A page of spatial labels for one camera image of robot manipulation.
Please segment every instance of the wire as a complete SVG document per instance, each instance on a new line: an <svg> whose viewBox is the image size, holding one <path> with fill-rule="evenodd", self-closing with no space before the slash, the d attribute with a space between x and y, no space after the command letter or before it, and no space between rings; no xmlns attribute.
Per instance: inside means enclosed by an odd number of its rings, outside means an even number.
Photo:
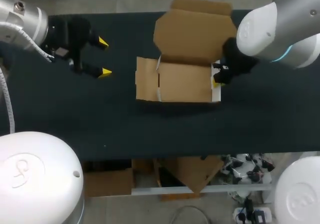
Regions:
<svg viewBox="0 0 320 224"><path fill-rule="evenodd" d="M3 27L7 27L10 29L13 29L15 31L17 31L22 37L24 37L30 44L31 46L43 57L45 58L48 62L52 62L55 57L47 54L46 52L44 52L34 41L33 39L25 32L22 30L21 27L19 27L16 24L12 24L12 23L8 23L8 22L0 22L0 26ZM8 117L9 117L9 125L10 125L10 133L15 133L15 118L14 118L14 111L12 109L12 105L11 105L11 99L10 99L10 95L9 95L9 89L7 86L7 82L5 79L5 75L2 72L2 69L0 67L0 85L2 88L2 92L4 95L4 100L5 105L6 105L6 110L8 113Z"/></svg>
<svg viewBox="0 0 320 224"><path fill-rule="evenodd" d="M3 95L4 95L4 100L6 101L5 105L6 105L6 108L7 108L6 110L7 110L8 117L9 117L10 133L15 133L14 111L12 110L12 105L11 105L11 100L10 100L10 95L9 95L9 89L8 89L8 86L7 86L5 75L2 72L1 67L0 67L0 84L1 84Z"/></svg>
<svg viewBox="0 0 320 224"><path fill-rule="evenodd" d="M35 42L34 40L25 32L21 27L19 27L16 24L8 23L8 22L0 22L0 26L7 27L10 29L13 29L17 31L22 37L24 37L30 44L31 46L43 57L45 58L48 62L52 62L55 57L47 54L44 52Z"/></svg>
<svg viewBox="0 0 320 224"><path fill-rule="evenodd" d="M197 208L197 207L194 207L194 206L183 206L183 207L181 207L181 208L178 208L178 209L176 210L176 212L173 214L173 216L172 216L169 224L174 224L175 221L177 220L178 216L182 213L182 211L183 211L184 209L187 209L187 208L194 209L194 210L197 210L198 212L200 212L200 213L202 214L202 216L204 217L206 224L210 224L210 220L209 220L209 218L206 216L206 214L205 214L201 209L199 209L199 208Z"/></svg>

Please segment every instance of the gray robot arm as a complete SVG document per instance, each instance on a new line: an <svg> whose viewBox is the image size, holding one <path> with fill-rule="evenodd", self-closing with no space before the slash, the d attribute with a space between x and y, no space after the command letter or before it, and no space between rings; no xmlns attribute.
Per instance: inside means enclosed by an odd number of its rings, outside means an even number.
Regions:
<svg viewBox="0 0 320 224"><path fill-rule="evenodd" d="M274 0L242 20L236 37L245 55L306 67L320 54L320 0Z"/></svg>
<svg viewBox="0 0 320 224"><path fill-rule="evenodd" d="M37 46L45 40L48 31L48 15L42 9L21 0L0 0L0 41L33 49L25 32Z"/></svg>

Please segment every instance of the screw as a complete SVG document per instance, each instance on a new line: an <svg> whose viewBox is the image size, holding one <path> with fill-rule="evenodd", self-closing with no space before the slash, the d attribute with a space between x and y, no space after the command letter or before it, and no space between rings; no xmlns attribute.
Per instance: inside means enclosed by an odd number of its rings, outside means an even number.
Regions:
<svg viewBox="0 0 320 224"><path fill-rule="evenodd" d="M21 1L18 1L14 4L15 8L19 11L24 11L25 5Z"/></svg>
<svg viewBox="0 0 320 224"><path fill-rule="evenodd" d="M310 10L310 15L315 16L317 14L317 11L315 9Z"/></svg>

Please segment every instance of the cardboard box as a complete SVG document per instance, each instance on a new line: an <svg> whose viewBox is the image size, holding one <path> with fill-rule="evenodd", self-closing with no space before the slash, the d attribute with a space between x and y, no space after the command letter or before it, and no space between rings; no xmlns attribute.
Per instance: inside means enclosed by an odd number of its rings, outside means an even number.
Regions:
<svg viewBox="0 0 320 224"><path fill-rule="evenodd" d="M85 197L131 195L134 187L131 168L120 171L84 173L83 177Z"/></svg>
<svg viewBox="0 0 320 224"><path fill-rule="evenodd" d="M84 196L131 195L134 175L131 161L82 162Z"/></svg>
<svg viewBox="0 0 320 224"><path fill-rule="evenodd" d="M222 45L235 37L232 6L205 0L174 0L156 21L153 40L158 60L137 57L136 99L159 102L219 102L214 86Z"/></svg>
<svg viewBox="0 0 320 224"><path fill-rule="evenodd" d="M204 159L201 157L160 159L159 163L196 194L201 192L224 165L219 156L207 156Z"/></svg>

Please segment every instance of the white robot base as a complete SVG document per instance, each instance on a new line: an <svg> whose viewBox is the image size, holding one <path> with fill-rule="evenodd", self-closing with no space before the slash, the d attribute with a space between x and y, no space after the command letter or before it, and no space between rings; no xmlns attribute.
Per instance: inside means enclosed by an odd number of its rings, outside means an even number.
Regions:
<svg viewBox="0 0 320 224"><path fill-rule="evenodd" d="M81 224L83 185L64 141L38 132L0 137L0 223Z"/></svg>

